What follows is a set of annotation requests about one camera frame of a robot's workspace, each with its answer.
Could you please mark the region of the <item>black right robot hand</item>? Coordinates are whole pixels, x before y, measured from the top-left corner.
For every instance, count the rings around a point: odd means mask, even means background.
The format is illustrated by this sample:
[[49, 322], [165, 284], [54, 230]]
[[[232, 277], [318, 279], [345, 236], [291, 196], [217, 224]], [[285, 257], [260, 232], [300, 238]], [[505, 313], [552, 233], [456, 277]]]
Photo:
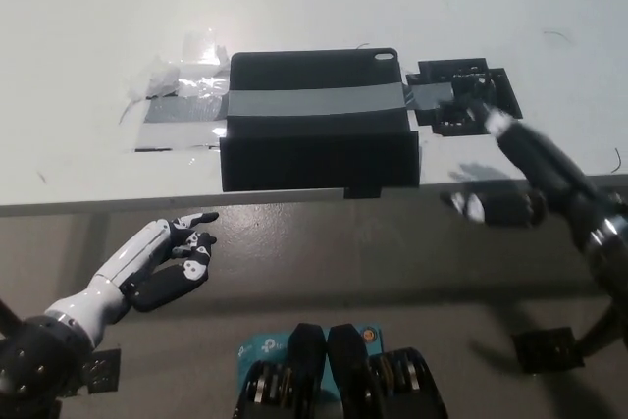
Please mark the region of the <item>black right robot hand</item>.
[[444, 192], [441, 202], [462, 218], [489, 227], [533, 228], [562, 217], [582, 252], [627, 242], [627, 204], [605, 193], [549, 138], [478, 98], [458, 102], [525, 177], [526, 190]]

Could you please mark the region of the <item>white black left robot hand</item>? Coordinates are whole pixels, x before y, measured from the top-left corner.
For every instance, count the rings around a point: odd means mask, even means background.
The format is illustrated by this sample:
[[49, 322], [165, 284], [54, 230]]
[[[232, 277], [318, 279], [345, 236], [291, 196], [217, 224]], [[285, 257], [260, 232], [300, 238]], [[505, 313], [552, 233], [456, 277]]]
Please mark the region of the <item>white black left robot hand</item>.
[[106, 328], [130, 310], [153, 311], [207, 282], [217, 239], [195, 227], [218, 217], [216, 212], [194, 213], [149, 222], [97, 269], [86, 288], [55, 301], [44, 315], [96, 348]]

